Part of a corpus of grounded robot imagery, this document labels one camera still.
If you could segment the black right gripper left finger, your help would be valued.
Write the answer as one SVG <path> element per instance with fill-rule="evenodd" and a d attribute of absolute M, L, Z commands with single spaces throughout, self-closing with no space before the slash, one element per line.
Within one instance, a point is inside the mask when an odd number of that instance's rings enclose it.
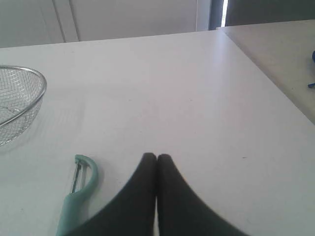
<path fill-rule="evenodd" d="M 156 207 L 157 157 L 144 153 L 119 193 L 67 236 L 152 236 Z"/>

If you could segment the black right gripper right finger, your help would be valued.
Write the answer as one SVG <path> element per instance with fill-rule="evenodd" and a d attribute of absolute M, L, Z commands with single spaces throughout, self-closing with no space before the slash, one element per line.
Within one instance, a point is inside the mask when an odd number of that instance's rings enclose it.
<path fill-rule="evenodd" d="M 244 236 L 190 188 L 168 154 L 157 158 L 157 215 L 161 236 Z"/>

